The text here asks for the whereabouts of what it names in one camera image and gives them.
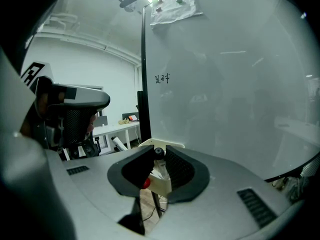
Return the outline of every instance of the red object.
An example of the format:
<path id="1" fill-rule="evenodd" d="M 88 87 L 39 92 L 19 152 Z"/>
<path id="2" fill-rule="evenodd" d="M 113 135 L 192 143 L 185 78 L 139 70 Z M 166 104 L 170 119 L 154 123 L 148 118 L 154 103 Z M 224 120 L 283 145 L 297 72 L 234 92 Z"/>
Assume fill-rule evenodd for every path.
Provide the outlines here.
<path id="1" fill-rule="evenodd" d="M 150 186 L 150 184 L 151 184 L 151 181 L 149 178 L 147 178 L 142 186 L 142 189 L 143 190 L 147 189 Z"/>

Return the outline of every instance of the wooden surface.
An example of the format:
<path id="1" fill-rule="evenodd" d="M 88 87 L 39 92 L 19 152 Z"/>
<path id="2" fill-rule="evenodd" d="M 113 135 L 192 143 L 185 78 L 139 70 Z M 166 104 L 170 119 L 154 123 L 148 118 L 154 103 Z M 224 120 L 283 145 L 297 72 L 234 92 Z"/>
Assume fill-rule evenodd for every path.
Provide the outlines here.
<path id="1" fill-rule="evenodd" d="M 161 208 L 167 209 L 167 203 L 166 203 L 167 199 L 164 197 L 161 197 L 159 200 L 160 200 Z M 155 208 L 155 204 L 152 199 L 150 190 L 148 189 L 140 190 L 140 204 L 141 204 L 142 219 L 145 220 L 146 218 L 150 217 L 150 215 L 152 214 Z M 152 231 L 152 229 L 155 227 L 158 221 L 159 221 L 159 217 L 158 217 L 157 211 L 155 210 L 151 218 L 143 222 L 146 235 L 148 235 Z"/>

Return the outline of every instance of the white wall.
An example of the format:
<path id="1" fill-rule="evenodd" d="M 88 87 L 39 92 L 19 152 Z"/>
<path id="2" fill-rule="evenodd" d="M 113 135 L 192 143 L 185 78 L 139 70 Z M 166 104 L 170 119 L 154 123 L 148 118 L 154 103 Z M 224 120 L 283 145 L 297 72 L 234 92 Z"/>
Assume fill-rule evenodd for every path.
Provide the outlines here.
<path id="1" fill-rule="evenodd" d="M 111 98 L 103 115 L 117 124 L 123 113 L 136 112 L 134 65 L 109 53 L 81 44 L 37 37 L 30 45 L 23 71 L 33 61 L 50 63 L 54 82 L 101 86 Z"/>

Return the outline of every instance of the vent grille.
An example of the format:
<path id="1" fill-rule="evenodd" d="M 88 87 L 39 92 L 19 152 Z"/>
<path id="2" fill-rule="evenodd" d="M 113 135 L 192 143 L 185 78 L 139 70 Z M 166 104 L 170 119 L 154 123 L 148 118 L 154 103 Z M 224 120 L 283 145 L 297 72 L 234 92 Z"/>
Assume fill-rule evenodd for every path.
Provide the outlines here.
<path id="1" fill-rule="evenodd" d="M 79 166 L 79 167 L 76 167 L 76 168 L 67 169 L 66 171 L 68 172 L 69 175 L 74 175 L 74 174 L 79 174 L 79 173 L 85 172 L 87 170 L 89 170 L 88 167 Z"/>
<path id="2" fill-rule="evenodd" d="M 268 225 L 277 217 L 251 188 L 238 191 L 237 194 L 260 228 Z"/>
<path id="3" fill-rule="evenodd" d="M 195 176 L 192 164 L 168 149 L 165 155 L 165 168 L 171 179 L 172 191 L 187 184 Z"/>

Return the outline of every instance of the black cable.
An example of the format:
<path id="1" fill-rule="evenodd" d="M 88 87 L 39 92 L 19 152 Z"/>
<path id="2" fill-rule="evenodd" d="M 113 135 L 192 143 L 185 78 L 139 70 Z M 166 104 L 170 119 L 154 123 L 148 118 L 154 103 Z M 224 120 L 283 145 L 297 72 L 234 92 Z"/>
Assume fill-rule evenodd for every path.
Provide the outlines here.
<path id="1" fill-rule="evenodd" d="M 151 215 L 150 215 L 148 218 L 145 218 L 145 219 L 143 220 L 143 222 L 145 222 L 146 220 L 149 220 L 149 219 L 152 217 L 152 215 L 154 214 L 155 209 L 156 209 L 156 207 L 154 207 Z"/>

